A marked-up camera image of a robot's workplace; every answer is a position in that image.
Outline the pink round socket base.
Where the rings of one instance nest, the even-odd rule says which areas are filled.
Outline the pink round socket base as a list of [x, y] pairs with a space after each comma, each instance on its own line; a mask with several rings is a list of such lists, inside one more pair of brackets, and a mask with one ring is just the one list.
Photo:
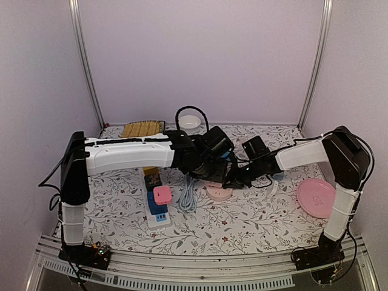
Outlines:
[[206, 193], [211, 200], [221, 202], [228, 200], [231, 197], [233, 190], [224, 189], [210, 184], [206, 186]]

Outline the light blue power strip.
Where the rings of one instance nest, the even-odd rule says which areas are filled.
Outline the light blue power strip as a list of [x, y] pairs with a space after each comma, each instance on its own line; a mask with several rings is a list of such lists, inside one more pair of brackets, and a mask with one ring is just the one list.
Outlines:
[[181, 195], [178, 199], [178, 207], [183, 212], [192, 213], [195, 212], [197, 208], [194, 191], [196, 180], [187, 175], [185, 176], [184, 182], [185, 184], [183, 191], [181, 192]]

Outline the small light blue plug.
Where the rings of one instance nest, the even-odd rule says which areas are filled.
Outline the small light blue plug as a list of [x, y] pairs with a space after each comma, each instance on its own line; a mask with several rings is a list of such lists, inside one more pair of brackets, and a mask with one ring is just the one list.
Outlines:
[[275, 180], [275, 181], [282, 181], [285, 177], [285, 173], [284, 172], [281, 172], [281, 173], [276, 173], [272, 176], [272, 179]]

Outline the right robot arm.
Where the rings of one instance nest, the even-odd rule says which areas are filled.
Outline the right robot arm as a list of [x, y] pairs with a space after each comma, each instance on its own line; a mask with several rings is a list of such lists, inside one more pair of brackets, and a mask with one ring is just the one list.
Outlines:
[[309, 164], [329, 163], [335, 182], [335, 200], [313, 252], [318, 264], [327, 264], [339, 251], [364, 186], [374, 170], [372, 149], [345, 126], [314, 138], [296, 139], [292, 145], [276, 150], [269, 150], [259, 136], [251, 141], [253, 144], [247, 144], [245, 149], [247, 160], [230, 159], [232, 166], [224, 178], [225, 188], [251, 187], [253, 180], [262, 176]]

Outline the pink square plug adapter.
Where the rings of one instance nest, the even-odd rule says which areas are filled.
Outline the pink square plug adapter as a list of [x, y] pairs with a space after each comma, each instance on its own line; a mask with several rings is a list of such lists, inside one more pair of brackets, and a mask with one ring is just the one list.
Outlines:
[[168, 205], [172, 202], [172, 192], [169, 186], [155, 187], [153, 189], [153, 194], [157, 205]]

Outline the white ceramic bowl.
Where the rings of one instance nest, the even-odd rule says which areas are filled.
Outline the white ceramic bowl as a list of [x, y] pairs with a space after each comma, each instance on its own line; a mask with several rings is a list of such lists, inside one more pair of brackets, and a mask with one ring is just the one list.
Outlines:
[[201, 125], [199, 117], [194, 115], [185, 115], [178, 118], [179, 128], [185, 132], [193, 132]]

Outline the green patterned cube adapter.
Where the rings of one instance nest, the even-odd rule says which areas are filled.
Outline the green patterned cube adapter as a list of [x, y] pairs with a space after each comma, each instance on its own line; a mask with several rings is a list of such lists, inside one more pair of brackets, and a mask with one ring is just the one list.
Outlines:
[[155, 188], [162, 185], [159, 173], [145, 175], [144, 182], [147, 189]]

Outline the dark blue cube adapter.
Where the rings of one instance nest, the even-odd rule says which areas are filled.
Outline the dark blue cube adapter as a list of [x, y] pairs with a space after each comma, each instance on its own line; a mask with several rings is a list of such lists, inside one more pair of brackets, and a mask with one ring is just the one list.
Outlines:
[[156, 204], [156, 202], [154, 200], [153, 192], [147, 192], [147, 202], [149, 205], [149, 210], [150, 210], [152, 215], [159, 215], [159, 214], [168, 212], [166, 204], [163, 204], [163, 205]]

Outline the yellow woven mat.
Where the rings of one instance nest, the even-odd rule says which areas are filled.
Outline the yellow woven mat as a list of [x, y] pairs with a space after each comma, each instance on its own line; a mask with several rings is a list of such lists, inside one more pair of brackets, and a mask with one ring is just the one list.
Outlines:
[[131, 122], [124, 126], [121, 138], [136, 138], [143, 136], [153, 136], [164, 131], [164, 121], [139, 121]]

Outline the white long power strip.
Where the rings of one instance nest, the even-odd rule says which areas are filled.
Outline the white long power strip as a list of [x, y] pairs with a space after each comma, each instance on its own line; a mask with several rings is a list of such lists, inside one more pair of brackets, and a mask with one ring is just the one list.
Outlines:
[[141, 193], [147, 225], [150, 230], [163, 230], [172, 225], [168, 205], [172, 202], [170, 188], [164, 186], [157, 167], [140, 168]]

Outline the pink plate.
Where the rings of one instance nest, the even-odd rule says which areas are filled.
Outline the pink plate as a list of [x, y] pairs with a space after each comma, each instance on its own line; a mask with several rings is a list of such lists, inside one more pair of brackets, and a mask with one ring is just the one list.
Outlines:
[[335, 188], [322, 179], [305, 179], [296, 190], [301, 208], [315, 218], [329, 218], [335, 200]]

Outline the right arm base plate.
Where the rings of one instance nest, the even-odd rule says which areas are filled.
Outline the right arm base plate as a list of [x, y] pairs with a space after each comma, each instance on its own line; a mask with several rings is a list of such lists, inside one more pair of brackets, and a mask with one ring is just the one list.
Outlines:
[[345, 258], [341, 243], [324, 244], [312, 248], [297, 247], [290, 254], [290, 259], [297, 270], [321, 267], [342, 261]]

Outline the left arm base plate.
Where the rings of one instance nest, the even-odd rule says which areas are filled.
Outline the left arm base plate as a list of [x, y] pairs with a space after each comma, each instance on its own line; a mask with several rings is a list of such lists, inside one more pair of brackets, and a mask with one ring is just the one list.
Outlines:
[[93, 245], [82, 243], [79, 246], [68, 246], [63, 243], [58, 258], [63, 261], [70, 261], [77, 266], [107, 270], [111, 255], [111, 247], [100, 242]]

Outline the front aluminium rail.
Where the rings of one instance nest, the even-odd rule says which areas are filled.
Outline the front aluminium rail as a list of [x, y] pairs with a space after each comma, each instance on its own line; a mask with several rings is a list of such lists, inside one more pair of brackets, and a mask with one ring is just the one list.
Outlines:
[[27, 290], [384, 290], [360, 236], [342, 243], [344, 259], [297, 269], [296, 252], [183, 256], [113, 250], [107, 269], [81, 274], [59, 258], [60, 240], [42, 235]]

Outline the left aluminium frame post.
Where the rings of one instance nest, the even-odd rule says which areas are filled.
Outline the left aluminium frame post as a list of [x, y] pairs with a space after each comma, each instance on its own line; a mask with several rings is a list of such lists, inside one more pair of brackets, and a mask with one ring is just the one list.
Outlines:
[[96, 116], [97, 123], [101, 129], [105, 128], [105, 121], [101, 109], [101, 105], [98, 100], [96, 88], [92, 76], [92, 70], [90, 67], [89, 58], [87, 55], [87, 47], [84, 39], [81, 13], [79, 9], [79, 1], [69, 0], [70, 17], [72, 20], [73, 31], [75, 34], [76, 45], [78, 48], [79, 57], [81, 60], [82, 70], [85, 77], [85, 82], [89, 97], [92, 103], [92, 109]]

